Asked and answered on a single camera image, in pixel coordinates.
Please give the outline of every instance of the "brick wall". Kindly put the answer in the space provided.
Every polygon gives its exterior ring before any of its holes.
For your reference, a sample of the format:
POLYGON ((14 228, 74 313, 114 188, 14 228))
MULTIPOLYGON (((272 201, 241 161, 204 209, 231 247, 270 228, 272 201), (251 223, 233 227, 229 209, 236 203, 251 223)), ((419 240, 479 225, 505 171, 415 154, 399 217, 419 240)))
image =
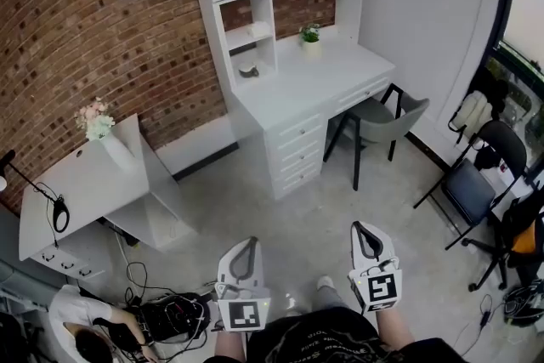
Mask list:
MULTIPOLYGON (((334 25, 336 0, 272 0, 275 33, 278 39, 297 35, 301 26, 317 23, 334 25)), ((226 31, 252 23, 249 0, 237 0, 221 5, 226 31)))
MULTIPOLYGON (((279 37, 334 22, 334 0, 274 1, 279 37)), ((95 96, 117 121, 138 113, 154 149, 225 113, 197 0, 0 2, 0 152, 31 179, 85 142, 73 115, 95 96)))

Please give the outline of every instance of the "chair seat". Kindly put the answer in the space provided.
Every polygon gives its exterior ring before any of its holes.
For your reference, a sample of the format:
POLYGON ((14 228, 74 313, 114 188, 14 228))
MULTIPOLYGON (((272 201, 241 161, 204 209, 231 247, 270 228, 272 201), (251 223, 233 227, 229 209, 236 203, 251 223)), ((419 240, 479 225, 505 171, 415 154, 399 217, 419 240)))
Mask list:
POLYGON ((379 124, 386 124, 394 120, 394 116, 389 109, 372 97, 355 105, 349 112, 358 116, 361 120, 379 124))
POLYGON ((485 218, 496 195, 490 183, 468 159, 446 178, 442 191, 471 225, 485 218))

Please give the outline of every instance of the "white t-shirt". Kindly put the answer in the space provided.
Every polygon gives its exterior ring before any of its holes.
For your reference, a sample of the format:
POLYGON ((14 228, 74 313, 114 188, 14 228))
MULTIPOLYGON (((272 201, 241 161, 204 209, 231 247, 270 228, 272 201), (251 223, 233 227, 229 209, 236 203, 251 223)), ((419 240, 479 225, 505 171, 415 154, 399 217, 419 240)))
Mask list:
POLYGON ((109 320, 111 306, 96 299, 82 297, 76 286, 62 286, 49 306, 49 322, 54 335, 60 346, 77 363, 88 362, 77 352, 76 339, 63 324, 70 322, 81 326, 93 326, 96 318, 109 320))

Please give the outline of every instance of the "potted plant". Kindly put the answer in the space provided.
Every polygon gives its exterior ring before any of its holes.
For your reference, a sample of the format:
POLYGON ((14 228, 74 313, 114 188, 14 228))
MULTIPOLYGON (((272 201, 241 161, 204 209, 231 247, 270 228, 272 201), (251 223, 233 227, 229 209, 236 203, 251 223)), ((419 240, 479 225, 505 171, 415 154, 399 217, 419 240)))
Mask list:
POLYGON ((115 123, 108 115, 108 104, 100 97, 76 113, 76 125, 85 130, 87 139, 100 141, 113 162, 123 171, 130 172, 135 169, 137 161, 125 144, 111 131, 115 123))
POLYGON ((319 27, 319 25, 311 24, 301 27, 299 30, 303 51, 309 60, 317 60, 321 57, 319 27))

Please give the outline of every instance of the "white vase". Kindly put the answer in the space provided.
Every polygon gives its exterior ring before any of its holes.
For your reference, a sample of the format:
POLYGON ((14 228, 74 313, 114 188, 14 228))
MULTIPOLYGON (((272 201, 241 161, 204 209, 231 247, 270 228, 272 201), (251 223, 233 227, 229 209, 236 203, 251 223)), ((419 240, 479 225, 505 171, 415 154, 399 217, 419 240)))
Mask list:
POLYGON ((307 60, 318 60, 321 58, 321 41, 307 43, 303 41, 304 56, 307 60))
POLYGON ((103 138, 100 138, 100 142, 104 146, 105 150, 110 155, 113 162, 124 171, 130 173, 138 166, 138 160, 130 152, 125 144, 123 144, 117 136, 112 132, 109 132, 103 138))

